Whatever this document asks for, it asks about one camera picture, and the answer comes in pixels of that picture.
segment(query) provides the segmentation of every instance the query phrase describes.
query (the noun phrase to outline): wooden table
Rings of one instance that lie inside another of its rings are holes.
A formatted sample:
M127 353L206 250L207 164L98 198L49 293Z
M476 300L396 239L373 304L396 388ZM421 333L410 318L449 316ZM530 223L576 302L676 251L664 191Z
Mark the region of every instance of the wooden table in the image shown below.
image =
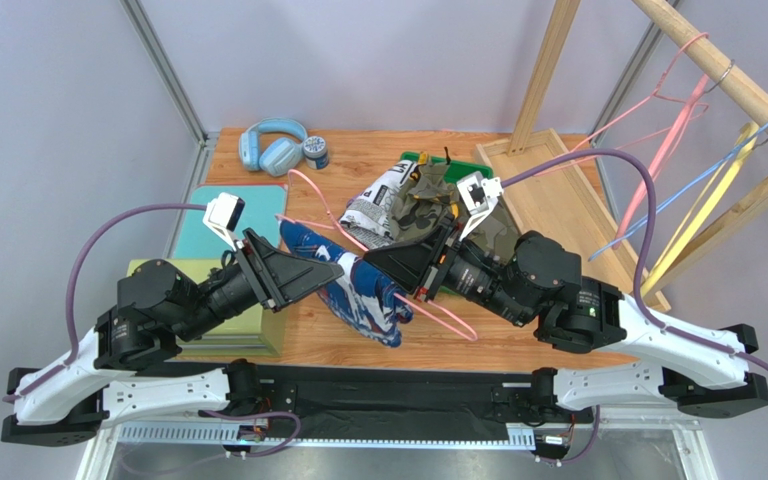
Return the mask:
M242 128L225 128L216 145L206 183L265 184L286 183L286 178L273 178L263 172L248 172L239 161L237 145ZM487 143L505 134L432 132L432 131L358 131L311 130L328 142L331 164L315 171L299 167L315 181L339 217L346 202L363 191L381 173L398 161L404 151L428 151L443 156L449 147L453 159L470 161L477 143ZM262 139L261 151L275 136ZM582 136L563 136L575 144ZM596 168L584 168L599 192ZM287 215L300 220L327 223L324 208L312 189L293 179L289 189ZM348 248L349 242L339 233L320 231L331 240ZM439 303L456 312L479 334L477 342L468 342L436 322L415 314L414 320L402 325L402 345L387 348L362 337L335 317L315 295L290 310L283 355L280 358L257 357L258 363L293 365L331 365L431 370L471 370L497 372L531 372L540 367L596 368L629 361L619 354L593 353L573 355L553 350L532 336L535 324L516 328L463 298L439 294Z

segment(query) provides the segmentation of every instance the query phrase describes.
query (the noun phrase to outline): white wall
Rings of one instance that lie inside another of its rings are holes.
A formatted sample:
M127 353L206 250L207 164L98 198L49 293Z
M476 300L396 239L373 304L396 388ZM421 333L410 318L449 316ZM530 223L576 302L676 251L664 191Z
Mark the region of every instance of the white wall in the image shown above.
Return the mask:
M270 116L308 127L511 131L553 2L144 0L208 130ZM584 1L537 128L584 132L648 19Z
M768 2L685 2L681 12L700 30L708 31L711 40L768 91ZM675 51L676 46L670 40L661 42L628 105L653 88ZM701 72L688 59L678 67L676 75L668 81L667 91L685 97ZM694 128L657 180L660 199L668 197L727 153L736 141L739 128L747 121L743 112L721 91L713 92L706 101L712 104L712 110L693 124ZM612 131L604 146L620 145L667 127L677 111L677 106L654 104ZM630 151L648 159L657 144L658 141L651 142ZM623 210L639 179L629 167L612 160L606 160L605 164L610 190ZM741 198L767 174L768 145L754 153L717 213ZM699 191L695 190L659 216L651 261L656 259ZM639 244L640 237L633 242L635 246ZM673 313L685 320L716 328L736 323L755 326L762 346L757 355L768 361L768 211L682 275L667 289L667 294L674 305ZM721 478L768 478L768 408L729 421L706 422L705 433Z
M179 201L194 152L118 2L0 1L0 398L12 367L67 351L83 242L127 208ZM172 223L145 216L101 240L77 288L80 332L129 259L162 254ZM9 413L0 402L0 425ZM0 443L0 478L73 478L82 450Z

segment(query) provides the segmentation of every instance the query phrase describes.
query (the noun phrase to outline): black motor joint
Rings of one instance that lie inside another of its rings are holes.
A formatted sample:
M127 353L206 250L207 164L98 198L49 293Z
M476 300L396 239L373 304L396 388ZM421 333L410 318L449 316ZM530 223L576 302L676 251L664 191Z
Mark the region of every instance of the black motor joint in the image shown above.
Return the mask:
M279 310L342 275L336 264L295 257L246 229L242 251L197 283L171 262L150 260L118 282L118 302L98 318L95 368L149 368L256 304Z
M530 231L517 241L507 264L493 260L465 240L443 286L522 327L556 303L575 301L581 287L580 272L579 255Z

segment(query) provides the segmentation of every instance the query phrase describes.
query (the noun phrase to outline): blue headphones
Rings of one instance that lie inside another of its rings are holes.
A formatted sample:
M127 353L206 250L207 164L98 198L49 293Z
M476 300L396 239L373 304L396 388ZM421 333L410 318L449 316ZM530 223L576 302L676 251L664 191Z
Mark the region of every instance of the blue headphones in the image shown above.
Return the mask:
M303 156L300 143L288 138L279 138L261 155L261 133L286 133L301 142L307 139L307 130L295 120L267 118L255 123L239 137L239 158L246 169L252 172L262 169L273 177L280 177L298 165Z

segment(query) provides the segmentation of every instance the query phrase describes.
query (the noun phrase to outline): headphone ear cup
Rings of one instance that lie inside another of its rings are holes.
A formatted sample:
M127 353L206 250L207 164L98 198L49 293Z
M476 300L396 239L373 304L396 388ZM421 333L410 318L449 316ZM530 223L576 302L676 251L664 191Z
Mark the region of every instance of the headphone ear cup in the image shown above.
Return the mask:
M301 161L301 145L279 138L260 155L260 167L273 177L286 175Z
M255 130L248 130L239 136L239 158L242 166L250 172L260 169L260 155L257 154L259 145L259 134Z

